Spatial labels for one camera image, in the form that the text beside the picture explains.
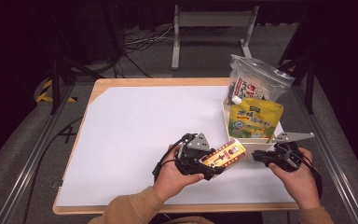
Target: clear plastic bag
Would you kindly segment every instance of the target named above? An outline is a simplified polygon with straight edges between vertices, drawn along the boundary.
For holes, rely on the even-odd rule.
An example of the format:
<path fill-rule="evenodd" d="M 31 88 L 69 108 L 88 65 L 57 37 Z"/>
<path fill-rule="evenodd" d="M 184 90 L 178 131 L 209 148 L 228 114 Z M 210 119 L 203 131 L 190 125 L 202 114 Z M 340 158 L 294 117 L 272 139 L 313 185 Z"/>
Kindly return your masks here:
<path fill-rule="evenodd" d="M 230 105 L 233 105 L 233 96 L 275 102 L 295 81 L 293 77 L 257 59 L 231 55 L 230 65 L 232 71 L 227 96 Z"/>

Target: yellow snack bag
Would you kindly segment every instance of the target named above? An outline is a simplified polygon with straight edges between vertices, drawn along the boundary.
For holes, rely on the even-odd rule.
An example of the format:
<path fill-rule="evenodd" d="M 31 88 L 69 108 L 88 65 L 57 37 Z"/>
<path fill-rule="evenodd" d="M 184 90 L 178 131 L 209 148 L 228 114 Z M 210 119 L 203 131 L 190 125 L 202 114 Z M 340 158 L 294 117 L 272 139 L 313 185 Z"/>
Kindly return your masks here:
<path fill-rule="evenodd" d="M 283 106 L 277 103 L 245 98 L 230 107 L 228 134 L 236 138 L 270 139 L 282 112 Z"/>

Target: snack package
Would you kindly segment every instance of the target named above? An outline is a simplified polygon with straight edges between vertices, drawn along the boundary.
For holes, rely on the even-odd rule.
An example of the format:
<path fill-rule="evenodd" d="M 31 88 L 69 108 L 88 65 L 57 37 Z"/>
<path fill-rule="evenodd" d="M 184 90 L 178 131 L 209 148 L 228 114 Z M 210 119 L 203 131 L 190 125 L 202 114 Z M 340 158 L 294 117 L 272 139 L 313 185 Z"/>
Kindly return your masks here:
<path fill-rule="evenodd" d="M 201 159 L 204 165 L 215 167 L 226 167 L 225 171 L 247 157 L 246 149 L 237 139 L 231 139 L 229 142 L 218 148 L 213 154 Z"/>
<path fill-rule="evenodd" d="M 236 138 L 273 137 L 281 118 L 283 106 L 271 101 L 245 98 L 231 105 L 228 134 Z"/>
<path fill-rule="evenodd" d="M 231 55 L 228 102 L 238 96 L 275 102 L 295 81 L 293 77 L 257 59 Z"/>

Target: gray floor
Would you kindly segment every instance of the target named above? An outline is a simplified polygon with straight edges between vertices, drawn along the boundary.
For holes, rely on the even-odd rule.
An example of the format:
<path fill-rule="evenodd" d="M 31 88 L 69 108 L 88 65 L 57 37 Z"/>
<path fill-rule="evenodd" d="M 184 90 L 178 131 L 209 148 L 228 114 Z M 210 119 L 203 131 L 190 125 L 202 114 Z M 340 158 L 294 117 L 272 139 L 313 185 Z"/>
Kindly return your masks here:
<path fill-rule="evenodd" d="M 296 25 L 255 27 L 250 44 L 253 57 L 277 66 L 295 29 Z M 230 28 L 221 35 L 201 29 L 185 32 L 181 38 L 181 61 L 178 71 L 171 69 L 172 41 L 170 40 L 158 43 L 145 51 L 133 52 L 129 56 L 153 77 L 228 77 L 231 70 L 229 55 L 241 55 L 238 40 L 242 34 L 243 30 L 238 28 Z M 143 77 L 142 73 L 126 58 L 122 57 L 120 63 L 125 77 Z M 104 75 L 113 77 L 114 73 L 109 71 Z M 78 101 L 66 103 L 63 106 L 51 129 L 49 139 L 69 122 L 83 116 L 92 91 L 92 84 L 91 79 L 83 77 L 71 89 L 70 95 L 78 97 Z M 300 86 L 299 89 L 292 88 L 278 100 L 285 108 L 281 120 L 283 128 L 288 132 L 315 132 L 309 122 L 310 117 L 298 103 L 298 90 L 303 91 L 304 86 Z M 313 105 L 315 114 L 311 119 L 315 119 L 319 124 L 327 143 L 327 150 L 335 156 L 338 167 L 342 169 L 342 175 L 348 180 L 354 202 L 347 203 L 352 195 L 344 195 L 342 192 L 346 191 L 341 190 L 343 188 L 341 183 L 333 178 L 334 170 L 331 170 L 329 168 L 331 165 L 328 165 L 331 161 L 327 161 L 324 156 L 326 148 L 321 147 L 317 139 L 304 140 L 299 144 L 313 152 L 315 166 L 324 178 L 322 201 L 332 218 L 336 223 L 358 223 L 358 214 L 355 216 L 352 212 L 357 211 L 356 208 L 358 208 L 358 161 L 317 81 Z M 19 173 L 40 140 L 39 136 L 44 131 L 48 119 L 51 118 L 50 109 L 51 103 L 38 103 L 37 108 L 10 136 L 0 152 L 0 211 L 16 184 Z M 74 132 L 77 132 L 79 122 L 73 126 Z M 74 141 L 75 138 L 71 137 L 65 144 L 64 136 L 52 141 L 37 175 L 27 223 L 87 223 L 94 217 L 92 215 L 56 216 L 51 210 L 57 190 L 50 185 L 62 179 Z M 22 223 L 29 192 L 28 186 L 9 223 Z M 263 218 L 265 224 L 287 223 L 285 211 L 263 212 Z M 291 211 L 290 218 L 291 223 L 297 223 L 297 211 Z"/>

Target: person's right hand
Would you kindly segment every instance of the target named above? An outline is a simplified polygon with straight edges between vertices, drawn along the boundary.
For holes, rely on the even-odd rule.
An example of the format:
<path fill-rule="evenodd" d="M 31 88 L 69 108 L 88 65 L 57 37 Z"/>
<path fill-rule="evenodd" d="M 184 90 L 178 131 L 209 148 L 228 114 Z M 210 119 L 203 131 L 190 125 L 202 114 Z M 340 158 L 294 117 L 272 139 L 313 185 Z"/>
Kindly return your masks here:
<path fill-rule="evenodd" d="M 300 152 L 312 161 L 312 154 L 305 148 L 300 148 Z M 286 172 L 274 163 L 268 166 L 283 182 L 287 192 L 297 202 L 300 209 L 311 209 L 321 207 L 315 179 L 307 165 L 301 163 L 298 170 Z"/>

